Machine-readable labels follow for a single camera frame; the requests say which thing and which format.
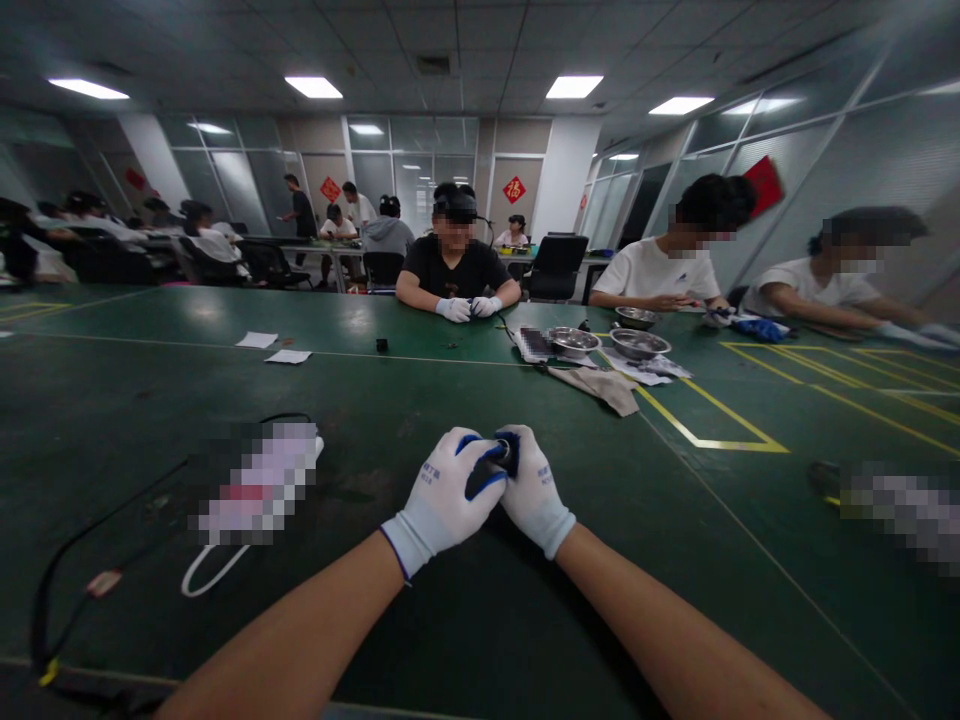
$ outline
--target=green workbench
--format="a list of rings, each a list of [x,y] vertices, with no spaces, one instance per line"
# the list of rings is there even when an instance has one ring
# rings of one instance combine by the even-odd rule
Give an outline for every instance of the green workbench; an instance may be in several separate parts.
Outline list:
[[[541,328],[588,318],[597,333],[614,317],[550,304],[504,316]],[[25,657],[31,597],[62,542],[232,424],[309,413],[326,443],[316,487],[272,546],[251,549],[195,600],[179,592],[198,551],[187,518],[222,476],[194,463],[96,531],[61,566],[55,633],[94,575],[160,541],[90,605],[65,664],[186,677],[400,509],[443,432],[525,423],[581,522],[826,711],[953,717],[956,580],[866,523],[841,520],[811,492],[805,468],[960,457],[960,364],[810,332],[782,352],[698,321],[677,314],[655,329],[693,380],[638,393],[640,413],[620,419],[524,365],[497,318],[454,325],[392,298],[308,292],[4,295],[0,329],[15,334],[0,340],[0,655]],[[247,331],[315,354],[300,366],[265,364],[280,342],[234,347]],[[933,389],[889,392],[918,388]],[[401,593],[335,700],[470,717],[662,712],[598,616],[499,509]]]

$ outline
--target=ceiling light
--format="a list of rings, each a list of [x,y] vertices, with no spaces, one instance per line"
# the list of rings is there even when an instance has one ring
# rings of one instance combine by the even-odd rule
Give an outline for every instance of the ceiling light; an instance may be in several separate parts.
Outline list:
[[[547,92],[547,98],[585,98],[603,80],[603,75],[561,75]]]
[[[309,98],[339,99],[343,95],[326,78],[289,77],[284,78],[297,90]]]
[[[765,98],[763,100],[751,100],[750,102],[737,105],[729,110],[724,110],[721,114],[749,115],[752,112],[754,115],[760,115],[765,112],[774,112],[775,110],[780,110],[788,105],[798,103],[801,100],[802,98]]]
[[[713,98],[685,98],[676,97],[667,100],[663,105],[659,105],[650,111],[651,115],[686,115],[693,112],[698,107],[713,102]]]
[[[56,85],[57,87],[66,88],[67,90],[73,90],[74,92],[95,97],[98,100],[127,100],[130,97],[129,95],[124,95],[116,90],[111,90],[110,88],[105,88],[103,85],[96,85],[94,83],[87,82],[86,80],[53,79],[49,80],[48,82]]]
[[[383,130],[376,125],[351,125],[350,129],[357,135],[383,135]]]
[[[208,135],[233,135],[232,132],[226,128],[217,127],[216,125],[211,125],[210,123],[187,123],[190,127],[195,127],[200,132],[205,132]]]

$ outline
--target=metal bowl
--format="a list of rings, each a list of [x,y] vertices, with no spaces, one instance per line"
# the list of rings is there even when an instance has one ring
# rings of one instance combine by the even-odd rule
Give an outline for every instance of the metal bowl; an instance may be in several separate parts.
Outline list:
[[[620,316],[620,324],[622,327],[633,328],[634,330],[648,330],[660,322],[660,316],[652,310],[618,307],[616,311],[617,315]]]
[[[569,358],[584,358],[600,347],[600,338],[576,328],[553,328],[550,341]]]
[[[631,360],[650,360],[673,349],[663,338],[632,328],[611,330],[610,339],[616,345],[617,352]]]

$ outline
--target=gray hoodie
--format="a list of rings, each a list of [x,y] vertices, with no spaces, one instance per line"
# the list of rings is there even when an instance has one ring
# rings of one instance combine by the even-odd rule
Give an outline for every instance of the gray hoodie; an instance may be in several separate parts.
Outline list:
[[[404,257],[415,239],[405,222],[387,215],[381,215],[361,228],[360,238],[364,252],[392,252]]]

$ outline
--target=chair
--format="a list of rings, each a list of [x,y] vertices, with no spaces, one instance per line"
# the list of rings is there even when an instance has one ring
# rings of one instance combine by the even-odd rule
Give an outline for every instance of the chair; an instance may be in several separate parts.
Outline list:
[[[241,240],[237,247],[247,261],[254,282],[266,283],[268,287],[278,290],[306,282],[313,289],[310,273],[292,271],[279,245]]]
[[[367,271],[367,286],[372,295],[395,295],[397,278],[403,269],[400,253],[364,253],[363,267]]]
[[[222,262],[214,260],[203,252],[193,242],[193,238],[181,236],[177,238],[180,247],[187,256],[189,262],[194,266],[196,275],[199,275],[200,282],[204,285],[241,285],[244,278],[237,274],[237,265],[239,260],[233,262]]]
[[[582,235],[547,235],[533,261],[526,289],[530,298],[569,300],[577,288],[577,272],[589,240]]]

